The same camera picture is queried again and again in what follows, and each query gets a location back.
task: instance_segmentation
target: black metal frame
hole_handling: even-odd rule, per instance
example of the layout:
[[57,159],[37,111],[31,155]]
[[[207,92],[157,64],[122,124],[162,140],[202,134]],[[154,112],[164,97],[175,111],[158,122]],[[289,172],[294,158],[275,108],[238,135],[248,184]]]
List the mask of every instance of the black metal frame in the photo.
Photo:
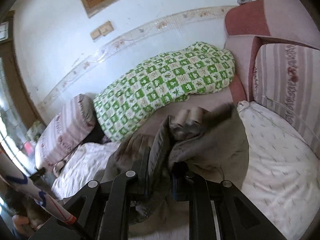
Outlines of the black metal frame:
[[[78,218],[72,227],[50,218],[30,240],[97,239],[99,232],[102,240],[128,239],[130,202],[149,197],[149,152],[144,149],[132,170],[102,184],[91,181],[69,200],[64,208]],[[190,240],[286,239],[230,181],[207,181],[188,171],[186,163],[174,165],[171,181],[173,198],[189,201]]]

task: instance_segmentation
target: light switch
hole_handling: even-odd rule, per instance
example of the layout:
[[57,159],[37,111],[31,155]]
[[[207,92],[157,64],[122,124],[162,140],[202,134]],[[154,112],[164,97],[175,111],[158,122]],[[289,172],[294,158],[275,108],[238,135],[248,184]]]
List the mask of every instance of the light switch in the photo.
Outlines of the light switch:
[[98,27],[98,30],[103,36],[106,36],[108,33],[111,33],[113,31],[113,26],[110,21],[107,21],[100,27]]
[[91,39],[95,40],[101,36],[101,33],[98,29],[95,29],[90,33]]

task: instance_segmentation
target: folded cloth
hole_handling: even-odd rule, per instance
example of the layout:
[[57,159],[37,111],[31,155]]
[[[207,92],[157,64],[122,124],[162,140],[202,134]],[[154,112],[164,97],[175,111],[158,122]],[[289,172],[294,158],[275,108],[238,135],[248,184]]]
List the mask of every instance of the folded cloth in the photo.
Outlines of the folded cloth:
[[248,140],[238,112],[231,105],[214,112],[194,109],[185,114],[183,110],[177,118],[169,115],[155,137],[144,134],[127,137],[110,156],[100,182],[111,181],[129,170],[134,160],[142,158],[140,148],[146,146],[151,147],[148,163],[151,195],[131,208],[130,223],[148,218],[169,195],[169,173],[176,162],[187,162],[190,170],[207,180],[228,179],[238,188],[248,169]]

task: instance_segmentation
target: green checkered blanket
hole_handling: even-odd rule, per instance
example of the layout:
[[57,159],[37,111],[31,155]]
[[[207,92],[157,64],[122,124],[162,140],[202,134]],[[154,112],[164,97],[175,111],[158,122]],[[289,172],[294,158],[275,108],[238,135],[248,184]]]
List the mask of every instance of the green checkered blanket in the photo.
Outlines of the green checkered blanket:
[[94,99],[104,133],[118,141],[135,132],[159,108],[189,94],[220,91],[232,81],[231,52],[204,42],[145,60]]

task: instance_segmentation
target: mattress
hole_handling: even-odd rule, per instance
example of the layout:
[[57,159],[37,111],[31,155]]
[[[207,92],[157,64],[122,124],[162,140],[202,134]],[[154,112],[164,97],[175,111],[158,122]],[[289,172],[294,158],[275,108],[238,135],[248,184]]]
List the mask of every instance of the mattress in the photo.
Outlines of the mattress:
[[238,112],[249,142],[242,192],[287,239],[300,239],[320,207],[319,160],[274,112],[246,101]]
[[[288,240],[299,239],[320,207],[319,160],[296,130],[272,111],[242,101],[238,112],[249,142],[249,167],[242,192]],[[74,195],[106,166],[118,145],[79,147],[79,153],[75,152],[55,181],[54,193],[60,198]],[[132,239],[188,239],[188,205],[168,203],[161,229]],[[146,225],[143,222],[131,230],[141,232]]]

